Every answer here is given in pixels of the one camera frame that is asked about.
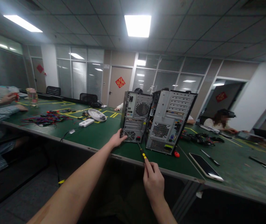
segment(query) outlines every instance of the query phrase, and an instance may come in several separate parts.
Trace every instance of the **plastic bottle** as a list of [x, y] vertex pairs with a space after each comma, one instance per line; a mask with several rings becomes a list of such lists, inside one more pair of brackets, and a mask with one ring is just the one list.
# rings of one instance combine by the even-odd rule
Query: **plastic bottle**
[[26, 89], [27, 94], [28, 94], [28, 98], [29, 98], [29, 105], [33, 106], [33, 107], [37, 107], [39, 104], [39, 99], [36, 93], [36, 90], [33, 88], [27, 88]]

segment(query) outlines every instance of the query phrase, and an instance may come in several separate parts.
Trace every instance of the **small electric fan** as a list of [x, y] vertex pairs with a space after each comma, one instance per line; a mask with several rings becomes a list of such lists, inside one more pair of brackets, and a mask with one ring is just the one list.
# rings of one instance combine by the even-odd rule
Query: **small electric fan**
[[96, 109], [91, 108], [88, 110], [88, 113], [94, 120], [97, 120], [97, 121], [107, 120], [107, 117], [102, 112], [100, 112]]

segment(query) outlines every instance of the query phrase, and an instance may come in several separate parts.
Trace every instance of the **computer tower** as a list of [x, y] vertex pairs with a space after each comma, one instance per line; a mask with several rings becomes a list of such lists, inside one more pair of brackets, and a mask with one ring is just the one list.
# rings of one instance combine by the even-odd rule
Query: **computer tower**
[[152, 106], [152, 95], [126, 91], [123, 112], [121, 115], [121, 134], [128, 138], [125, 142], [141, 143], [147, 127], [149, 112]]
[[160, 90], [153, 93], [152, 126], [146, 148], [171, 155], [188, 120], [197, 94]]

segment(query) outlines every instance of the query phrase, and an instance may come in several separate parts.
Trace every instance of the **drop ceiling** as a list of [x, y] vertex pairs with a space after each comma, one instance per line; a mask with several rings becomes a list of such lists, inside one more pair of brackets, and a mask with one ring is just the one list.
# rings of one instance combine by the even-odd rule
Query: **drop ceiling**
[[[0, 0], [0, 34], [23, 44], [67, 44], [266, 61], [266, 8], [248, 0]], [[4, 18], [19, 15], [43, 33]], [[152, 15], [149, 38], [128, 37], [124, 15]]]

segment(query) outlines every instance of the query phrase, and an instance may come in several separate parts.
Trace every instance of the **pen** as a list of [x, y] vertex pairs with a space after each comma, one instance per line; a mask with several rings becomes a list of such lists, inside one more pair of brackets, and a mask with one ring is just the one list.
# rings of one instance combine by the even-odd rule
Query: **pen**
[[208, 154], [206, 154], [207, 155], [207, 157], [213, 162], [213, 163], [215, 163], [216, 164], [216, 166], [220, 166], [220, 164], [219, 163], [217, 163], [215, 160], [213, 160], [213, 158], [212, 157], [210, 157]]

